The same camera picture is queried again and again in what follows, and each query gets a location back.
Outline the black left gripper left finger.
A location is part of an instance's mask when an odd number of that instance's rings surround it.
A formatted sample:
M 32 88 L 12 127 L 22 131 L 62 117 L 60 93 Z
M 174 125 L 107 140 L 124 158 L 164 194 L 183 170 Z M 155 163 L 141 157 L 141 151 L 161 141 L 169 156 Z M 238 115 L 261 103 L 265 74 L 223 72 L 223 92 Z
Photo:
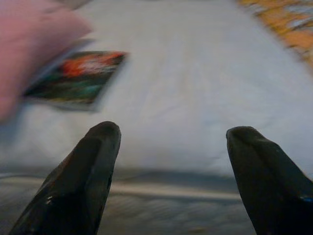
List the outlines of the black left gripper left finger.
M 97 234 L 120 143 L 120 128 L 114 122 L 105 121 L 90 128 L 48 174 L 9 233 Z

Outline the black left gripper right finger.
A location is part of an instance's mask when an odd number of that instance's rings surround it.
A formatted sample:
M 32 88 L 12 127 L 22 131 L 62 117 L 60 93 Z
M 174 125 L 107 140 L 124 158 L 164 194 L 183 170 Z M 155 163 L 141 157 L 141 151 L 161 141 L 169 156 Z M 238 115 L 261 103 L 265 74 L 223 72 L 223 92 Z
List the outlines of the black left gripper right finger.
M 311 235 L 313 183 L 275 142 L 253 127 L 226 133 L 244 207 L 258 235 Z

